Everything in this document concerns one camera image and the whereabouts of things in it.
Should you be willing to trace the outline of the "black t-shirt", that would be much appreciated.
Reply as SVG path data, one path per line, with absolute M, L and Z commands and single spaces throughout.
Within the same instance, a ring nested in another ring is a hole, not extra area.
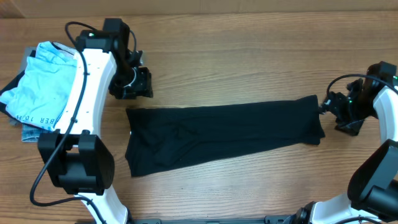
M 128 109 L 126 151 L 131 176 L 140 177 L 245 156 L 325 137 L 315 95 L 192 108 Z

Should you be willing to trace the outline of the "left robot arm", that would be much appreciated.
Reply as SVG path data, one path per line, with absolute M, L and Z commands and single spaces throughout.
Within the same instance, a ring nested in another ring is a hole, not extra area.
M 119 100 L 153 95 L 142 51 L 128 47 L 135 40 L 119 18 L 105 19 L 100 30 L 84 25 L 72 38 L 77 69 L 69 99 L 54 131 L 38 141 L 42 173 L 68 201 L 81 201 L 95 223 L 133 221 L 113 187 L 115 163 L 101 140 L 101 119 L 107 95 Z

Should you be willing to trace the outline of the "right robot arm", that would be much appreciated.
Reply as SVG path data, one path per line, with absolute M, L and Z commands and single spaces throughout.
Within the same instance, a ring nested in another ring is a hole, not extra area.
M 352 136 L 366 118 L 377 118 L 381 146 L 355 171 L 345 194 L 307 204 L 284 218 L 286 224 L 397 220 L 397 66 L 381 61 L 356 78 L 347 95 L 327 90 L 320 112 L 333 113 L 336 129 Z

